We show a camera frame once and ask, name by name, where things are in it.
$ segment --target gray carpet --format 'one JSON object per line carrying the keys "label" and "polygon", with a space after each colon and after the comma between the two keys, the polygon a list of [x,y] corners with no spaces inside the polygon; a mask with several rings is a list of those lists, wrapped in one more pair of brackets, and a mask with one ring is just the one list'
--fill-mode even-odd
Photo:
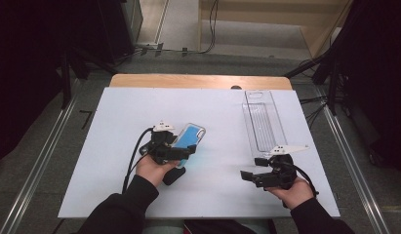
{"label": "gray carpet", "polygon": [[[154,53],[148,52],[144,56],[135,55],[116,68],[120,73],[280,76],[297,67],[299,63],[300,61],[289,59],[218,55],[188,55],[183,58],[181,54],[172,52],[163,52],[161,56],[156,57]],[[81,110],[96,110],[102,90],[109,85],[110,78],[111,76],[105,71],[96,69],[88,80],[80,81],[81,88],[77,92],[78,98],[73,111],[17,233],[52,233],[60,222],[57,218],[60,204],[91,124],[90,121],[84,128],[88,114],[82,113]],[[315,97],[314,86],[309,78],[297,76],[292,80],[292,84],[300,98]],[[49,103],[18,147],[0,162],[0,228],[60,114],[60,105],[61,95]],[[303,105],[302,108],[305,114],[310,114],[318,106],[319,103],[314,102]],[[384,208],[383,215],[389,228],[392,233],[401,233],[401,174],[391,168],[372,166],[352,122],[340,111],[339,116],[362,171],[379,205]],[[341,219],[345,220],[356,233],[374,233],[323,114],[318,116],[311,132],[327,178],[337,195]],[[73,233],[81,223],[82,220],[66,220],[58,233]],[[276,219],[275,224],[278,233],[297,233],[290,218]]]}

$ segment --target black cloth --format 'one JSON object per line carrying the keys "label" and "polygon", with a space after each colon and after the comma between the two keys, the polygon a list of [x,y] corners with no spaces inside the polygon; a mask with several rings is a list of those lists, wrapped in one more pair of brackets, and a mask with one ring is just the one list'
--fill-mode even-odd
{"label": "black cloth", "polygon": [[[80,234],[141,233],[145,212],[158,197],[158,190],[145,178],[134,175],[125,194],[112,194],[100,203],[80,228]],[[291,211],[301,234],[354,233],[345,222],[333,219],[315,198],[300,204]],[[186,220],[191,234],[254,233],[234,220]]]}

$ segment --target person's right hand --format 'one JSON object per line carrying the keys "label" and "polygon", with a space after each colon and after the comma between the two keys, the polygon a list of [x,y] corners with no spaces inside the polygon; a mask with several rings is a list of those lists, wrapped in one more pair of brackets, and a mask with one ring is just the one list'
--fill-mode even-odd
{"label": "person's right hand", "polygon": [[294,185],[292,185],[289,190],[280,187],[266,187],[265,189],[282,200],[291,210],[313,198],[313,193],[309,184],[300,177],[295,179]]}

